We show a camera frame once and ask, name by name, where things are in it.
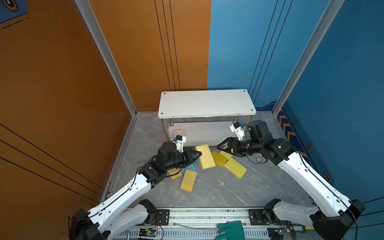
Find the yellow foam sponge front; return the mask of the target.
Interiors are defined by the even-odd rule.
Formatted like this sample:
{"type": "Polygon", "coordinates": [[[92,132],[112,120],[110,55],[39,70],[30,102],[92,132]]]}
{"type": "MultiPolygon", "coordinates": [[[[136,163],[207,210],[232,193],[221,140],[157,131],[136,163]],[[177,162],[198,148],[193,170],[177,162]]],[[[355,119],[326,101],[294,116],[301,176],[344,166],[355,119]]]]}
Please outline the yellow foam sponge front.
{"type": "Polygon", "coordinates": [[[216,166],[210,147],[208,145],[196,146],[195,150],[202,153],[202,155],[199,157],[202,170],[210,169],[216,166]]]}

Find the pale pink foam sponge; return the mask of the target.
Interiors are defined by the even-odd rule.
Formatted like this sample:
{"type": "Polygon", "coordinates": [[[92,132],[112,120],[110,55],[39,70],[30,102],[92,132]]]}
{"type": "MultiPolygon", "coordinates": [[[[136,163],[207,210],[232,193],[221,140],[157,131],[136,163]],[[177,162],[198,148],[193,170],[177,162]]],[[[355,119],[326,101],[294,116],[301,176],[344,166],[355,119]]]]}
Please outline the pale pink foam sponge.
{"type": "Polygon", "coordinates": [[[173,130],[173,138],[176,138],[178,135],[179,136],[185,136],[185,130],[184,129],[173,130]]]}

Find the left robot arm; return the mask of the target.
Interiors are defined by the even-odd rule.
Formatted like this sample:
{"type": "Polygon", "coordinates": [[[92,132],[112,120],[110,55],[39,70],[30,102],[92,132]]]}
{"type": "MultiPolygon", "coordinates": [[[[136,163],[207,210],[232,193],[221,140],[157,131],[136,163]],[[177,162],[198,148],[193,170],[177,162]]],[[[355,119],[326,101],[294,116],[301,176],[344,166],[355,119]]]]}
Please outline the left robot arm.
{"type": "Polygon", "coordinates": [[[133,226],[151,224],[157,208],[140,197],[168,177],[168,171],[193,164],[202,152],[179,152],[173,142],[165,142],[136,175],[111,197],[88,211],[80,209],[69,220],[71,240],[112,240],[133,226]]]}

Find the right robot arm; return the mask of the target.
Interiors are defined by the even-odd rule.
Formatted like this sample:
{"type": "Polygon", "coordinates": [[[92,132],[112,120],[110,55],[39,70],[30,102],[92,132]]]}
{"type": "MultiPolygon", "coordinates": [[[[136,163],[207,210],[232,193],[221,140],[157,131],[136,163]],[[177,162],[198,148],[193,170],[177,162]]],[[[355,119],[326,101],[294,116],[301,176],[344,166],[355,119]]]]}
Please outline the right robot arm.
{"type": "Polygon", "coordinates": [[[236,137],[228,137],[217,149],[238,158],[261,154],[263,158],[289,174],[312,198],[314,206],[288,204],[273,199],[264,207],[265,222],[283,221],[314,229],[325,240],[341,240],[365,210],[359,200],[350,200],[307,163],[299,151],[286,139],[274,139],[267,123],[261,120],[247,125],[249,139],[244,139],[240,123],[233,125],[236,137]]]}

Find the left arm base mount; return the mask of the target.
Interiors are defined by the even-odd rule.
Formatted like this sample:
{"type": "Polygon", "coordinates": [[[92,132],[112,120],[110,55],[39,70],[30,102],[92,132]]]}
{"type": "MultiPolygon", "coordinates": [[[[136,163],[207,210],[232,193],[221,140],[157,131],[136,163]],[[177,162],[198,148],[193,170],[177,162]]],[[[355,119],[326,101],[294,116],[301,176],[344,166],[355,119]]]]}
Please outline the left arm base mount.
{"type": "Polygon", "coordinates": [[[170,210],[169,209],[157,209],[152,221],[150,222],[151,226],[160,225],[167,226],[170,219],[170,210]]]}

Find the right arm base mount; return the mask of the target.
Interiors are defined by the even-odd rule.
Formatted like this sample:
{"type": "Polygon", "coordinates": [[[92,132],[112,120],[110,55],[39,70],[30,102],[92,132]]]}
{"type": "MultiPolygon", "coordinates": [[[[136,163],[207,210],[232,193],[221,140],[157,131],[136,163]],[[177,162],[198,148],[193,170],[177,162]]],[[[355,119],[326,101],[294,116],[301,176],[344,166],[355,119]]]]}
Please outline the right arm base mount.
{"type": "Polygon", "coordinates": [[[248,210],[250,224],[252,226],[268,225],[264,209],[249,209],[248,210]]]}

